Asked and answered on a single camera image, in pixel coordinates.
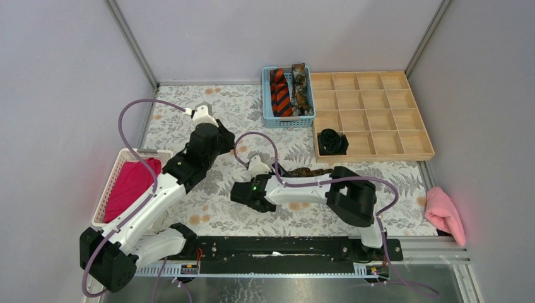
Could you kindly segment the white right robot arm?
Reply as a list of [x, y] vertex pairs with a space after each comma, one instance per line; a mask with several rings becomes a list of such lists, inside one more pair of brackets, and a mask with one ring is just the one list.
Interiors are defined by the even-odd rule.
[[290, 203], [325, 205], [341, 221], [357, 228], [365, 257], [377, 260], [387, 251], [375, 219], [376, 187], [346, 167], [307, 177], [259, 174], [247, 182], [235, 182], [230, 199], [261, 213]]

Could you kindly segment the black gold patterned tie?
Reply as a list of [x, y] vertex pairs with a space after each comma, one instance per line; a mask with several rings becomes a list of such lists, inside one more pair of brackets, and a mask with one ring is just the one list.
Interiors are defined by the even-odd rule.
[[317, 177], [320, 175], [331, 174], [333, 169], [310, 169], [308, 167], [300, 167], [293, 170], [286, 170], [279, 167], [278, 172], [281, 177]]

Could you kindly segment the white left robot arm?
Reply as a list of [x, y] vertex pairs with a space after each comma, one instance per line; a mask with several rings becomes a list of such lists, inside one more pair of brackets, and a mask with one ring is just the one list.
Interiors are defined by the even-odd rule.
[[233, 148], [234, 140], [235, 135], [218, 119], [197, 123], [185, 151], [168, 160], [152, 188], [101, 230], [89, 227], [81, 234], [79, 259], [87, 297], [92, 297], [88, 277], [109, 292], [118, 292], [138, 269], [168, 256], [189, 259], [194, 255], [195, 233], [182, 223], [156, 235], [144, 234], [167, 208], [206, 177], [216, 158]]

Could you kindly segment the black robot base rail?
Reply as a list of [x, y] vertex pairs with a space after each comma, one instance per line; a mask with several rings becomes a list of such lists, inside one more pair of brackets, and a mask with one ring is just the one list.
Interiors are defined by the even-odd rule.
[[342, 274], [355, 264], [381, 265], [386, 259], [403, 261], [397, 239], [386, 248], [366, 248], [350, 237], [210, 237], [187, 240], [185, 248], [169, 256], [200, 266], [202, 274]]

